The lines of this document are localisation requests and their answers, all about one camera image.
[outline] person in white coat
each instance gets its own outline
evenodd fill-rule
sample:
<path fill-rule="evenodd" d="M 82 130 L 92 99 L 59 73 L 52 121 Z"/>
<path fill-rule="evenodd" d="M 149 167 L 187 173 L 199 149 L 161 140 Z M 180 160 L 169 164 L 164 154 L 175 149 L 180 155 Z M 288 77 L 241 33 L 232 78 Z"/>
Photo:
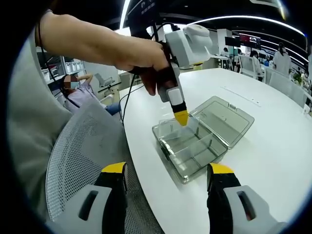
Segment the person in white coat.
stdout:
<path fill-rule="evenodd" d="M 278 45 L 278 51 L 273 58 L 273 69 L 288 77 L 291 72 L 291 64 L 291 57 L 286 52 L 284 44 L 280 42 Z"/>
<path fill-rule="evenodd" d="M 250 57 L 252 57 L 254 60 L 255 71 L 256 71 L 257 75 L 261 75 L 262 71 L 261 71 L 260 61 L 258 59 L 258 57 L 259 57 L 258 52 L 256 50 L 252 50 L 250 53 Z M 258 81 L 262 82 L 262 79 L 263 79 L 263 77 L 258 77 Z"/>

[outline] ceiling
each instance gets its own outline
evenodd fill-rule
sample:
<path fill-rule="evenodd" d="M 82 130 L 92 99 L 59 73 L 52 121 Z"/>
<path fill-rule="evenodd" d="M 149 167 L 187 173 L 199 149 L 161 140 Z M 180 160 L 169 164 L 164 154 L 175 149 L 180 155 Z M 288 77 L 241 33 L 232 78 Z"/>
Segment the ceiling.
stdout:
<path fill-rule="evenodd" d="M 139 1 L 131 0 L 128 12 Z M 304 7 L 305 2 L 303 0 L 284 0 L 283 2 L 288 10 L 286 21 L 283 20 L 277 8 L 253 4 L 250 0 L 157 0 L 160 16 L 156 20 L 158 23 L 170 21 L 187 24 L 218 16 L 259 16 L 284 22 L 309 35 L 311 26 L 308 23 L 311 19 L 307 7 Z M 79 3 L 74 0 L 58 0 L 53 10 L 56 14 L 70 14 L 81 20 L 116 30 L 120 25 L 123 5 L 124 0 L 80 0 Z M 307 45 L 306 38 L 298 32 L 275 23 L 257 19 L 218 19 L 203 22 L 201 25 L 212 30 L 218 28 L 237 30 L 238 32 L 259 36 L 274 43 L 279 43 L 281 39 L 284 39 L 290 42 L 285 42 L 286 47 L 307 57 L 304 52 Z"/>

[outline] black cable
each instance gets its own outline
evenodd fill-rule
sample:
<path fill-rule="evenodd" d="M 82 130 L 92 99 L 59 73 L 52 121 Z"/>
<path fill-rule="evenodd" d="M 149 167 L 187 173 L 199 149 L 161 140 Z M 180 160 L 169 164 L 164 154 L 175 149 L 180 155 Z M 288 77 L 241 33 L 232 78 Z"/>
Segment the black cable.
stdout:
<path fill-rule="evenodd" d="M 55 94 L 54 96 L 56 97 L 57 95 L 59 95 L 61 93 L 61 91 L 59 91 L 57 94 Z"/>
<path fill-rule="evenodd" d="M 132 81 L 131 81 L 131 85 L 130 85 L 129 93 L 128 93 L 128 96 L 127 96 L 125 108 L 123 109 L 123 117 L 122 117 L 122 120 L 121 120 L 122 124 L 123 124 L 123 120 L 125 119 L 126 107 L 127 107 L 127 104 L 128 104 L 128 100 L 129 100 L 129 97 L 130 97 L 131 89 L 132 89 L 132 86 L 133 86 L 133 83 L 134 83 L 135 79 L 136 79 L 136 75 L 133 76 Z"/>
<path fill-rule="evenodd" d="M 48 64 L 48 61 L 47 61 L 47 59 L 46 59 L 45 53 L 44 53 L 44 51 L 43 51 L 43 44 L 42 44 L 41 31 L 40 31 L 40 23 L 41 23 L 41 21 L 39 21 L 39 24 L 38 24 L 38 36 L 39 36 L 39 45 L 40 45 L 40 48 L 41 48 L 42 57 L 43 57 L 43 60 L 44 60 L 45 65 L 46 65 L 47 68 L 48 68 L 48 71 L 49 71 L 49 73 L 50 73 L 50 76 L 52 77 L 53 81 L 56 83 L 56 80 L 55 80 L 55 78 L 54 78 L 54 75 L 53 75 L 52 72 L 51 72 L 51 69 L 50 69 L 50 67 L 49 67 L 49 64 Z M 59 90 L 62 92 L 62 94 L 64 95 L 64 97 L 65 97 L 67 100 L 69 100 L 70 103 L 72 103 L 74 106 L 76 106 L 77 108 L 79 108 L 79 106 L 78 106 L 76 103 L 74 103 L 71 99 L 68 98 L 68 96 L 65 94 L 65 91 L 63 90 L 62 87 L 59 87 Z"/>
<path fill-rule="evenodd" d="M 153 23 L 153 31 L 154 31 L 154 34 L 153 35 L 155 35 L 155 41 L 159 41 L 159 37 L 158 37 L 158 30 L 160 29 L 160 27 L 159 28 L 156 28 L 156 24 L 155 23 Z"/>
<path fill-rule="evenodd" d="M 119 115 L 120 115 L 120 119 L 121 119 L 121 121 L 122 121 L 122 124 L 123 124 L 123 120 L 124 120 L 124 116 L 125 116 L 125 110 L 126 110 L 126 106 L 127 106 L 127 103 L 128 103 L 128 99 L 129 99 L 130 93 L 133 93 L 134 91 L 136 91 L 136 90 L 142 88 L 143 86 L 144 86 L 144 85 L 142 85 L 142 86 L 140 86 L 140 87 L 138 87 L 138 88 L 136 88 L 136 89 L 134 89 L 134 90 L 131 91 L 131 88 L 132 88 L 132 85 L 131 85 L 131 86 L 130 86 L 130 89 L 129 89 L 129 93 L 128 93 L 127 95 L 123 96 L 123 97 L 119 100 Z M 122 114 L 121 114 L 121 101 L 122 101 L 125 97 L 128 97 L 128 98 L 127 98 L 125 107 L 124 107 L 124 109 L 123 109 L 123 116 L 122 116 Z"/>
<path fill-rule="evenodd" d="M 158 31 L 159 31 L 159 29 L 161 29 L 163 26 L 165 26 L 167 24 L 170 24 L 171 29 L 172 29 L 173 32 L 177 31 L 177 30 L 180 30 L 178 26 L 176 26 L 176 25 L 174 25 L 173 23 L 170 23 L 170 22 L 162 23 L 156 30 L 154 29 L 154 25 L 153 25 L 154 33 L 152 34 L 151 38 L 153 38 L 155 36 L 155 40 L 158 41 L 158 39 L 156 39 L 156 35 L 157 35 L 157 38 L 158 38 Z"/>

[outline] white table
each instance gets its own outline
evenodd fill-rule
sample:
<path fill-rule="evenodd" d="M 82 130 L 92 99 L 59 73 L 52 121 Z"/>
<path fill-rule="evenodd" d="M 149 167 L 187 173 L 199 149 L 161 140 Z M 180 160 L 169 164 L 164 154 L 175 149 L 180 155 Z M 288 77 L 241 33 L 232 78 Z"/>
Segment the white table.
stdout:
<path fill-rule="evenodd" d="M 275 219 L 290 221 L 312 184 L 312 118 L 274 88 L 225 69 L 183 73 L 180 81 L 189 111 L 216 95 L 255 118 L 221 163 L 267 201 Z M 120 97 L 127 93 L 121 91 Z M 124 125 L 136 173 L 166 234 L 206 234 L 207 176 L 177 186 L 156 150 L 152 126 L 171 117 L 169 103 L 159 96 L 149 96 L 145 88 L 131 93 Z"/>
<path fill-rule="evenodd" d="M 224 60 L 229 60 L 229 57 L 225 57 L 225 56 L 218 56 L 218 55 L 210 55 L 210 58 L 216 59 L 216 60 L 221 60 L 221 68 L 223 68 L 223 61 Z"/>

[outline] sleeve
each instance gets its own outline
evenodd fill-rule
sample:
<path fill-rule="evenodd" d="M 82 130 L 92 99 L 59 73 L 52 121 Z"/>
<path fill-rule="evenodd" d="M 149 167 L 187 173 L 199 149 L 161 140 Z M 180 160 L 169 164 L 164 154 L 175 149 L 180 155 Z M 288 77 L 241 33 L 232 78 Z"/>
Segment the sleeve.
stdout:
<path fill-rule="evenodd" d="M 84 81 L 80 87 L 83 87 L 85 89 L 91 89 L 91 85 L 89 84 L 89 82 Z"/>
<path fill-rule="evenodd" d="M 260 62 L 256 57 L 253 57 L 254 59 L 254 65 L 255 65 L 255 70 L 257 73 L 261 73 L 261 66 L 260 66 Z"/>
<path fill-rule="evenodd" d="M 71 113 L 75 113 L 78 110 L 78 107 L 74 106 L 69 100 L 65 101 L 64 107 Z"/>
<path fill-rule="evenodd" d="M 289 70 L 289 69 L 291 69 L 291 67 L 292 67 L 292 60 L 291 60 L 291 57 L 290 57 L 290 56 L 288 56 L 288 58 L 289 58 L 289 68 L 288 68 L 288 70 Z"/>
<path fill-rule="evenodd" d="M 277 52 L 274 54 L 274 58 L 273 58 L 273 63 L 276 64 L 276 60 L 277 60 Z"/>

